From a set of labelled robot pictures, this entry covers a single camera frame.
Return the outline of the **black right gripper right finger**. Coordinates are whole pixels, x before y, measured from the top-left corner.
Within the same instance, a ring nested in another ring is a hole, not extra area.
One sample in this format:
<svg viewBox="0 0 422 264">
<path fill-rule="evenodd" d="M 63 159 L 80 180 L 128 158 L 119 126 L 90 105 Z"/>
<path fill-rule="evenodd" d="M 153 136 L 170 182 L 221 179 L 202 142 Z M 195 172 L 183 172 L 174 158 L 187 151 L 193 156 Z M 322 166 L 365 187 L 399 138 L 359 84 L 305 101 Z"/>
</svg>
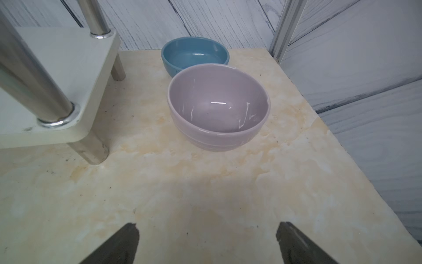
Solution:
<svg viewBox="0 0 422 264">
<path fill-rule="evenodd" d="M 291 222 L 280 222 L 276 238 L 285 264 L 338 264 Z"/>
</svg>

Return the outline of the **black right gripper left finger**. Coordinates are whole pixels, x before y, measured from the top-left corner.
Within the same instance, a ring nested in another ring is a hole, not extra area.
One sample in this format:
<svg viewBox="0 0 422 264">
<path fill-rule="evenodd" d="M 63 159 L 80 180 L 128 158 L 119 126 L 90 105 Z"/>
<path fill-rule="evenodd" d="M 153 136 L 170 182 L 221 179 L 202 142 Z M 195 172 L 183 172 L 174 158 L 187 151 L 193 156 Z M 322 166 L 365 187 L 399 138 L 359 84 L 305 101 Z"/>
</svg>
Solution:
<svg viewBox="0 0 422 264">
<path fill-rule="evenodd" d="M 140 234 L 135 223 L 127 223 L 93 251 L 81 264 L 133 264 Z"/>
</svg>

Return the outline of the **white two-tier shelf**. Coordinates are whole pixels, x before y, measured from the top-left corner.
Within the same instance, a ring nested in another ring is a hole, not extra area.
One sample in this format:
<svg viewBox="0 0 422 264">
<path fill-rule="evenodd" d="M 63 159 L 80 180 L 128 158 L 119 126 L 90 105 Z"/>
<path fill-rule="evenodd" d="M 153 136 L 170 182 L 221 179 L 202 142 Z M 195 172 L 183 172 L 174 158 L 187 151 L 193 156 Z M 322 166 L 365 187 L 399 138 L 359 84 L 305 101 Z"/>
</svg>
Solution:
<svg viewBox="0 0 422 264">
<path fill-rule="evenodd" d="M 93 131 L 108 78 L 126 77 L 119 34 L 98 1 L 79 1 L 86 27 L 24 27 L 13 12 L 23 1 L 1 2 L 1 148 L 68 144 L 89 164 L 108 146 Z"/>
</svg>

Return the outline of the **lilac ceramic bowl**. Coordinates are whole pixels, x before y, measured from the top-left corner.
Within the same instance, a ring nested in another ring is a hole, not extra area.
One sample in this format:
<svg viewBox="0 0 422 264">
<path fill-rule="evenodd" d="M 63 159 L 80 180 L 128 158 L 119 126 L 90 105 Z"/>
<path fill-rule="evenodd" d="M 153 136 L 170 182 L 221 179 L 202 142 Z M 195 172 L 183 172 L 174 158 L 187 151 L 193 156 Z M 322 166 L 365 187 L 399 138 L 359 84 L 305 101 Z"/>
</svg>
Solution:
<svg viewBox="0 0 422 264">
<path fill-rule="evenodd" d="M 225 152 L 250 142 L 267 121 L 271 103 L 252 76 L 225 64 L 199 64 L 176 74 L 167 92 L 170 116 L 193 145 Z"/>
</svg>

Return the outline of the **blue ceramic bowl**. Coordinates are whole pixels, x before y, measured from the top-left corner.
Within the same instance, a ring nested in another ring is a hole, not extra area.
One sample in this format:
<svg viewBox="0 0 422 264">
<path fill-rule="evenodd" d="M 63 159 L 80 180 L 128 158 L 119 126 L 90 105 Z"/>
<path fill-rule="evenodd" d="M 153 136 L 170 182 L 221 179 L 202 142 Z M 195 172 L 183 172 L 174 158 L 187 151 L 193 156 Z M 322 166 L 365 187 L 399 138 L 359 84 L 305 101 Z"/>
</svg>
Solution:
<svg viewBox="0 0 422 264">
<path fill-rule="evenodd" d="M 171 77 L 198 64 L 228 64 L 230 54 L 220 43 L 203 37 L 181 37 L 167 42 L 161 49 L 164 67 Z"/>
</svg>

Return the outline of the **right aluminium frame post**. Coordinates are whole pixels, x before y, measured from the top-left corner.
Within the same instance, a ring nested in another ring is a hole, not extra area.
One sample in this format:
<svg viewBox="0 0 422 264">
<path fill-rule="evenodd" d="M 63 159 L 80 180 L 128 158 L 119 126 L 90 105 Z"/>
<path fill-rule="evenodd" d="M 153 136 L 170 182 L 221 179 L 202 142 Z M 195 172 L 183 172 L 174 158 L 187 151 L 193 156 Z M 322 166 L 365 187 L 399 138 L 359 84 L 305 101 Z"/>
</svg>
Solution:
<svg viewBox="0 0 422 264">
<path fill-rule="evenodd" d="M 279 19 L 269 53 L 281 65 L 307 0 L 288 0 Z"/>
</svg>

